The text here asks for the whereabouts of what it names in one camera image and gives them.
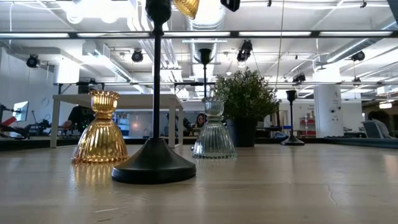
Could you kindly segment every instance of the green plant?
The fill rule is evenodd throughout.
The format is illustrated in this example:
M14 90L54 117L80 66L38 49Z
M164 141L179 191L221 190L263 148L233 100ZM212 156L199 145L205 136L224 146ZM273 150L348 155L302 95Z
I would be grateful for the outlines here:
M280 101L257 70L236 71L232 77L218 76L215 96L224 100L224 117L261 119L275 113Z

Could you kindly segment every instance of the table surface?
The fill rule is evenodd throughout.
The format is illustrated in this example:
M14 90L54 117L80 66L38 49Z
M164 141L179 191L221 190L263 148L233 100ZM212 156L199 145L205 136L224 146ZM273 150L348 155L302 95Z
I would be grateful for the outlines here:
M91 96L89 94L53 95L53 99L91 108ZM161 94L160 108L169 109L171 101L175 102L177 108L182 107L180 99L174 94ZM118 109L152 109L152 103L152 94L120 95Z
M197 176L163 185L73 166L73 147L2 152L0 223L398 223L398 151L269 144L212 161L189 147L175 151Z

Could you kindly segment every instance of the black plant pot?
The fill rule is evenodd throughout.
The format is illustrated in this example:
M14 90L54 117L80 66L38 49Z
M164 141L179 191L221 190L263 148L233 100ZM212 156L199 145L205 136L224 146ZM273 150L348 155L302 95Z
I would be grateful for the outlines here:
M227 119L226 125L235 147L254 147L257 119Z

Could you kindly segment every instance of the white table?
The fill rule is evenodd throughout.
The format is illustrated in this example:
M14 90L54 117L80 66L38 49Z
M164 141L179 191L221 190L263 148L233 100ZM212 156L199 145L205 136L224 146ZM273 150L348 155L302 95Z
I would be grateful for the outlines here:
M51 148L57 147L58 119L60 102L71 103L91 108L90 95L53 95ZM122 109L152 109L153 95L120 95L118 110ZM182 145L184 112L181 101L173 94L160 95L160 108L169 109L169 146L171 148ZM178 144L175 144L175 110L178 109Z

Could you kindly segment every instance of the chair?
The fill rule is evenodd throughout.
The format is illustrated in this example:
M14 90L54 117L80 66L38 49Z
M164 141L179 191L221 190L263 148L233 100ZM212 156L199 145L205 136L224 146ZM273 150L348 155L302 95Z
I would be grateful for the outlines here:
M375 121L363 121L363 127L365 128L365 133L368 138L379 138L384 139L383 133L380 131L380 127L377 125Z

